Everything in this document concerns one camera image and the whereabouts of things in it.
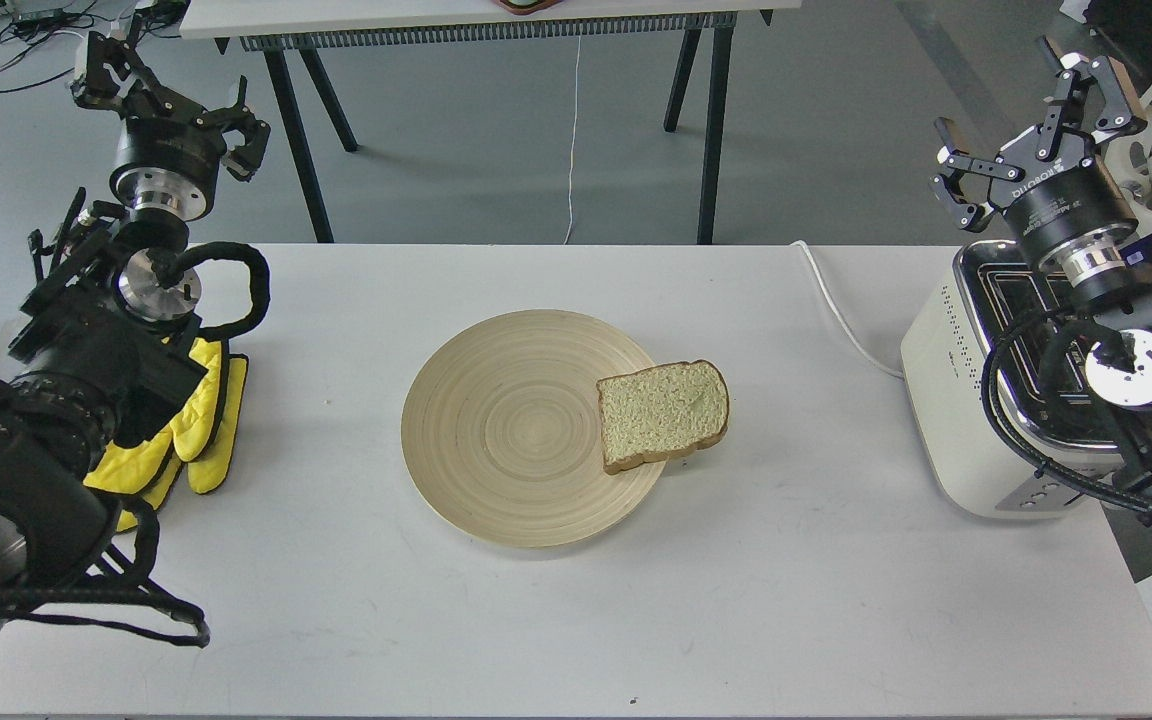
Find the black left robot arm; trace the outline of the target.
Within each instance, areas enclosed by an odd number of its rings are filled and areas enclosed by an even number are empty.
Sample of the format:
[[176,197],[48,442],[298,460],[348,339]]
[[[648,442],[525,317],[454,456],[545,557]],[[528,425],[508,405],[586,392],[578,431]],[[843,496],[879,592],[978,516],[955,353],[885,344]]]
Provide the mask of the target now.
[[270,124],[244,94],[228,108],[166,88],[134,37],[88,33],[74,101],[122,120],[114,200],[78,191],[51,243],[29,237],[36,286],[8,351],[23,369],[0,379],[0,632],[10,621],[99,626],[50,602],[145,607],[191,632],[113,623],[120,632],[204,647],[204,611],[151,578],[159,524],[136,488],[93,488],[109,448],[161,435],[204,387],[189,353],[227,342],[268,314],[270,266],[247,243],[189,247],[220,170],[260,168]]

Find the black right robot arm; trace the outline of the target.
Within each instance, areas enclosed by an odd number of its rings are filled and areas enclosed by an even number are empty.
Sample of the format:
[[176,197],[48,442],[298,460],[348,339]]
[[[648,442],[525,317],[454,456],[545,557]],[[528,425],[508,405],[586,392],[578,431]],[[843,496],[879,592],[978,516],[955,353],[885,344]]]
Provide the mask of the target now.
[[973,156],[952,120],[931,187],[955,222],[1005,240],[963,247],[934,300],[969,406],[1016,462],[952,470],[957,501],[995,518],[1038,518],[1092,498],[1134,511],[1152,535],[1152,233],[1111,176],[1102,146],[1143,132],[1124,65],[1039,50],[1053,76],[1043,118],[991,156]]

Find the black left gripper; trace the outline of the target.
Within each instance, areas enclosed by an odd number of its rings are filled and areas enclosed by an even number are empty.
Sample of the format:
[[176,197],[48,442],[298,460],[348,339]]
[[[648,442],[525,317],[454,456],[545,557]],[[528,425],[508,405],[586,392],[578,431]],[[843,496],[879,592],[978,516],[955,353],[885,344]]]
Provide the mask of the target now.
[[169,170],[215,200],[223,167],[238,182],[251,182],[262,167],[270,123],[247,103],[247,79],[238,79],[230,106],[205,109],[198,126],[170,119],[177,100],[147,69],[131,41],[90,31],[82,38],[70,79],[70,97],[82,109],[113,111],[122,122],[109,190],[127,199],[128,173]]

